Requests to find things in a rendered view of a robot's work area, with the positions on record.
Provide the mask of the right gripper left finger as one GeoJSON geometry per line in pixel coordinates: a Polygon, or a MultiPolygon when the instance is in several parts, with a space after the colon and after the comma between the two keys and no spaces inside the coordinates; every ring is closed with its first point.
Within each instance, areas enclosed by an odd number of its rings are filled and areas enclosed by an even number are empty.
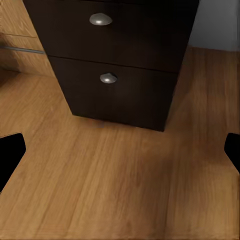
{"type": "Polygon", "coordinates": [[[0,193],[26,152],[21,133],[0,139],[0,193]]]}

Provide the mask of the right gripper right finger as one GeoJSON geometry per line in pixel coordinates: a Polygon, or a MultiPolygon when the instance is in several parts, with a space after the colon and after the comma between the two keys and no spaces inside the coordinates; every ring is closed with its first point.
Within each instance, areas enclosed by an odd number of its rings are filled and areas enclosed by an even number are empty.
{"type": "Polygon", "coordinates": [[[225,141],[224,151],[240,173],[240,135],[229,133],[225,141]]]}

